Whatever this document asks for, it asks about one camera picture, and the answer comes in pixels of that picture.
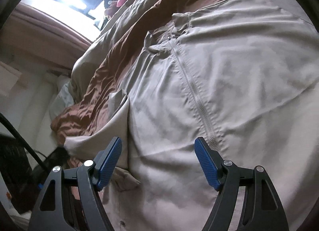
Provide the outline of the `beige zip jacket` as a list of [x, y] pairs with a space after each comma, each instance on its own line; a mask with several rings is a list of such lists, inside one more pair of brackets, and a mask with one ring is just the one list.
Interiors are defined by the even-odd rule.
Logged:
[[263, 166], [297, 230], [318, 199], [318, 32], [295, 0], [225, 0], [144, 33], [111, 95], [128, 98], [138, 187], [104, 189], [115, 230], [201, 230], [216, 200], [194, 153], [204, 137], [239, 167]]

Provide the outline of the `black folded garment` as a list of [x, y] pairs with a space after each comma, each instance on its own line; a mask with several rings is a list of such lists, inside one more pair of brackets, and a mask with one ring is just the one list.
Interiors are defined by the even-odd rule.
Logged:
[[11, 203], [19, 214], [32, 210], [49, 172], [64, 166], [69, 155], [58, 146], [40, 165], [31, 167], [26, 151], [17, 139], [1, 135], [1, 175], [11, 195]]

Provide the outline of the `light blue pillow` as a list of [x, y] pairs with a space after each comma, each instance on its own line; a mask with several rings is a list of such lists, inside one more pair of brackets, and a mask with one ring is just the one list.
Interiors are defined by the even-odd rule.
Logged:
[[51, 121], [60, 115], [66, 108], [74, 105], [74, 99], [69, 92], [69, 81], [58, 86], [58, 94], [49, 106]]

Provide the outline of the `white padded headboard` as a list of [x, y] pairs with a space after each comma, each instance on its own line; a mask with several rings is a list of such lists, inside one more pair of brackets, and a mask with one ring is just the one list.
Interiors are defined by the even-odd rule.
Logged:
[[25, 76], [26, 85], [16, 83], [7, 97], [1, 95], [1, 113], [31, 148], [47, 156], [57, 147], [49, 108], [58, 95], [58, 77], [49, 72]]

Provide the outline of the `pink left curtain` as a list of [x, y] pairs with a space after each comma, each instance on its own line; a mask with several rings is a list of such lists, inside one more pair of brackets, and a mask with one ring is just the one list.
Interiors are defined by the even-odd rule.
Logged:
[[1, 29], [1, 43], [38, 63], [70, 70], [92, 44], [52, 16], [20, 3]]

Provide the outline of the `beige duvet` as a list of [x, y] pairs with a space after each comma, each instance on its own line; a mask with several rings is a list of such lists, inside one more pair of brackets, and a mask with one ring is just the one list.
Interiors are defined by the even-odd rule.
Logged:
[[128, 0], [108, 21], [100, 36], [91, 44], [85, 53], [76, 61], [71, 73], [69, 93], [75, 103], [82, 100], [89, 83], [105, 60], [114, 45], [151, 9], [150, 25], [158, 28], [166, 24], [173, 0]]

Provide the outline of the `brown bed sheet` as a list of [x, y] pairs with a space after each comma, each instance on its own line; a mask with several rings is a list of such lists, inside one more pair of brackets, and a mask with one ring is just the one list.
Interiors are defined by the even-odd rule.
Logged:
[[[176, 3], [169, 9], [170, 17], [167, 23], [171, 21], [175, 13], [195, 11], [224, 0], [173, 1]], [[157, 29], [150, 25], [151, 16], [154, 14], [155, 10], [151, 9], [143, 15], [113, 46], [95, 71], [82, 100], [78, 103], [74, 102], [74, 105], [66, 108], [53, 119], [51, 129], [57, 135], [57, 142], [60, 145], [65, 143], [67, 137], [90, 136], [106, 124], [109, 95], [117, 90], [124, 75], [136, 60], [147, 33]]]

